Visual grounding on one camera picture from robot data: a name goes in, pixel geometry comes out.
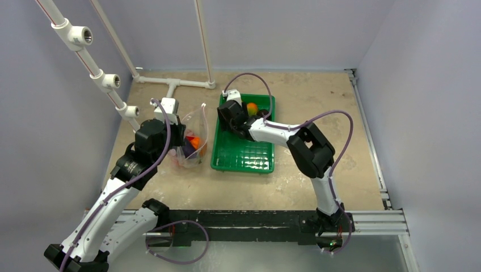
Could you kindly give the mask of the red tomato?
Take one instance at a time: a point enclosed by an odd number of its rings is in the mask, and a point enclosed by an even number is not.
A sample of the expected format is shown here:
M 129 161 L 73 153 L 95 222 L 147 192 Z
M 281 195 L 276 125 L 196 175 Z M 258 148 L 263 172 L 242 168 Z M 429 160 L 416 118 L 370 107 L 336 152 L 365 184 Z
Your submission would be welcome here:
M 182 147 L 175 147 L 168 152 L 169 158 L 176 167 L 185 168 L 187 157 Z

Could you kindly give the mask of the clear zip top bag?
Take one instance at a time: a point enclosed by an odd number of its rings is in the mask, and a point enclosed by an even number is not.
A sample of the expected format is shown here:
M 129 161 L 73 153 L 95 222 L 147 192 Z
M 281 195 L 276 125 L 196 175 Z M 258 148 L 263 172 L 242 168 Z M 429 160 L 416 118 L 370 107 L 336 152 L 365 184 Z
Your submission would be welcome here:
M 207 149 L 208 149 L 209 126 L 206 118 L 206 103 L 202 103 L 198 109 L 184 116 L 181 120 L 181 123 L 186 126 L 186 129 L 184 132 L 184 138 L 186 136 L 201 137 L 202 139 L 207 141 Z M 193 168 L 198 166 L 199 164 L 191 163 L 188 160 L 186 160 L 185 168 Z

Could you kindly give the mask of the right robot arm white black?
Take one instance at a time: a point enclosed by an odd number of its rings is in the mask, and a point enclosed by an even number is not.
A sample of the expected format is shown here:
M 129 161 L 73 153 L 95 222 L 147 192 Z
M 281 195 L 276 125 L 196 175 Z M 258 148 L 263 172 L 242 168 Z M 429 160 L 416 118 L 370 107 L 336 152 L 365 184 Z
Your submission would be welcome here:
M 354 230 L 334 185 L 334 169 L 341 156 L 316 126 L 313 119 L 300 125 L 268 121 L 266 116 L 249 116 L 245 104 L 229 100 L 217 108 L 220 127 L 240 139 L 267 142 L 287 148 L 298 170 L 311 180 L 316 196 L 315 226 L 320 233 Z

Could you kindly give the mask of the purple eggplant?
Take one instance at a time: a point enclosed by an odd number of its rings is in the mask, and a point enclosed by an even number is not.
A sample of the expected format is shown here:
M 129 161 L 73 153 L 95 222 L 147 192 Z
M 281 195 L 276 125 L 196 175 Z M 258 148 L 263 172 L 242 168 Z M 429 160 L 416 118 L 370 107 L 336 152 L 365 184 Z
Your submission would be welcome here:
M 187 157 L 187 160 L 191 163 L 197 163 L 199 164 L 201 162 L 201 157 L 198 156 L 198 157 L 194 157 L 194 158 L 191 158 L 190 155 L 194 152 L 194 148 L 192 147 L 192 145 L 190 144 L 189 140 L 187 139 L 188 136 L 186 136 L 184 138 L 184 146 L 182 147 L 183 148 L 183 151 Z

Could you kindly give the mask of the green orange mango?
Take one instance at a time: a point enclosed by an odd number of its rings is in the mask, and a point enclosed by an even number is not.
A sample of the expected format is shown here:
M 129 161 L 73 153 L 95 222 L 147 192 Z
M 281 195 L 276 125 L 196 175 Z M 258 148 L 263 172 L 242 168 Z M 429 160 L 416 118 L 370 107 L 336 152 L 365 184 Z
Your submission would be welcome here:
M 257 115 L 257 113 L 259 111 L 259 108 L 258 108 L 257 104 L 255 104 L 255 103 L 247 103 L 246 108 L 247 108 L 247 113 L 248 113 L 249 116 L 255 116 L 255 115 Z

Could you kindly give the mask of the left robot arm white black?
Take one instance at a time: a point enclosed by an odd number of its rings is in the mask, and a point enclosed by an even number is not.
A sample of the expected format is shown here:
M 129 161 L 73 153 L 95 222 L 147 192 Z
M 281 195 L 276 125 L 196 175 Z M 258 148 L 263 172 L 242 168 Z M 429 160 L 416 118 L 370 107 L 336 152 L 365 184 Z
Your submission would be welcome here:
M 120 157 L 100 197 L 79 226 L 60 244 L 51 244 L 44 256 L 59 271 L 107 271 L 110 264 L 142 233 L 164 231 L 168 207 L 151 199 L 124 223 L 115 223 L 157 173 L 157 166 L 174 147 L 184 144 L 185 125 L 144 121 Z

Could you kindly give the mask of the dark purple plum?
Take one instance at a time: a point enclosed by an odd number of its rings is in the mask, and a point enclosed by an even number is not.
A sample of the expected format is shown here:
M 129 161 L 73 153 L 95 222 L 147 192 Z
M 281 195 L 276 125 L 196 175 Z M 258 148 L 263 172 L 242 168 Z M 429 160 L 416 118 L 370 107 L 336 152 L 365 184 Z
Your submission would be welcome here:
M 270 115 L 269 115 L 269 110 L 267 109 L 260 109 L 258 112 L 257 112 L 257 115 L 261 118 L 265 118 L 265 119 L 269 119 Z

